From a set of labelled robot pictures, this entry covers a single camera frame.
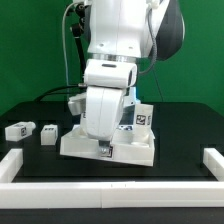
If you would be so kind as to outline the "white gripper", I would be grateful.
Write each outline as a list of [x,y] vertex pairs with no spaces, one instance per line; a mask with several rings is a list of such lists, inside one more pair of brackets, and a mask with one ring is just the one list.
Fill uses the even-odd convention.
[[89,86],[86,92],[86,132],[98,139],[100,155],[110,157],[110,140],[123,114],[124,93],[122,89]]

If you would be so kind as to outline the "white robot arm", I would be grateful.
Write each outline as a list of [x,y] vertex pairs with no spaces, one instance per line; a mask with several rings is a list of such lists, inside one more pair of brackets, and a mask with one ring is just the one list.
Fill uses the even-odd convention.
[[86,130],[100,154],[110,157],[125,95],[142,74],[136,61],[164,61],[177,53],[184,20],[178,0],[92,0],[88,10]]

